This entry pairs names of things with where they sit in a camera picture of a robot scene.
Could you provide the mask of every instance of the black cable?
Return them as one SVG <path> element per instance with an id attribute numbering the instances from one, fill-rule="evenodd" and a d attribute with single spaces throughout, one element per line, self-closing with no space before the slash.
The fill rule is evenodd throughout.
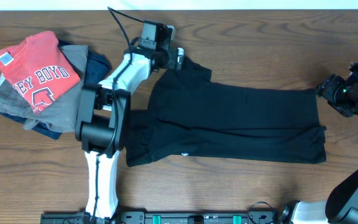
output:
<path id="1" fill-rule="evenodd" d="M 250 217 L 251 215 L 249 214 L 250 212 L 251 212 L 251 210 L 252 210 L 252 208 L 255 206 L 255 205 L 258 205 L 258 204 L 265 204 L 265 205 L 267 205 L 267 206 L 269 206 L 275 213 L 274 213 L 274 216 L 273 216 L 273 218 L 272 218 L 272 221 L 271 222 L 269 222 L 269 223 L 266 223 L 266 224 L 274 224 L 274 220 L 276 219 L 276 213 L 277 213 L 277 211 L 273 208 L 273 207 L 271 207 L 267 202 L 255 202 L 249 209 L 248 209 L 248 223 L 250 223 L 250 221 L 253 223 L 253 224 L 256 224 L 255 222 L 254 222 L 254 217 Z"/>
<path id="2" fill-rule="evenodd" d="M 99 160 L 99 157 L 100 157 L 100 153 L 96 155 L 96 175 L 95 175 L 95 183 L 94 183 L 94 187 L 95 187 L 95 196 L 94 196 L 94 205 L 93 205 L 93 215 L 90 219 L 90 221 L 92 222 L 92 219 L 96 218 L 96 207 L 97 207 L 97 204 L 98 204 L 98 199 L 99 199 L 99 193 L 98 193 L 98 187 L 99 187 L 99 184 L 98 184 L 98 179 L 99 179 L 99 163 L 100 163 L 100 160 Z"/>
<path id="3" fill-rule="evenodd" d="M 119 12 L 119 11 L 117 11 L 117 10 L 114 10 L 114 9 L 112 9 L 112 8 L 110 8 L 110 7 L 107 7 L 107 8 L 110 10 L 110 12 L 115 12 L 115 13 L 117 13 L 117 14 L 120 14 L 120 15 L 122 15 L 122 16 L 125 16 L 126 18 L 133 19 L 133 20 L 135 20 L 135 21 L 137 21 L 137 22 L 144 22 L 143 20 L 136 19 L 135 17 L 132 17 L 132 16 L 128 16 L 127 14 L 124 14 L 124 13 L 122 13 L 122 12 Z"/>
<path id="4" fill-rule="evenodd" d="M 135 37 L 131 40 L 131 45 L 135 45 L 136 42 L 140 39 L 140 37 Z"/>
<path id="5" fill-rule="evenodd" d="M 118 128 L 118 105 L 117 105 L 117 95 L 116 95 L 116 82 L 117 79 L 125 72 L 125 70 L 132 64 L 132 50 L 131 50 L 131 44 L 129 43 L 129 38 L 127 36 L 127 33 L 125 32 L 124 27 L 121 25 L 119 20 L 117 19 L 116 15 L 114 15 L 114 12 L 116 12 L 114 9 L 107 7 L 109 9 L 110 14 L 113 16 L 113 18 L 116 20 L 118 26 L 122 30 L 122 33 L 124 34 L 125 40 L 128 44 L 128 50 L 129 50 L 129 62 L 125 65 L 125 67 L 112 79 L 112 94 L 113 94 L 113 104 L 114 104 L 114 110 L 116 111 L 116 119 L 114 121 L 114 131 L 110 140 L 110 143 L 106 149 L 109 149 L 110 147 L 115 148 L 114 140 L 117 135 L 117 128 Z"/>

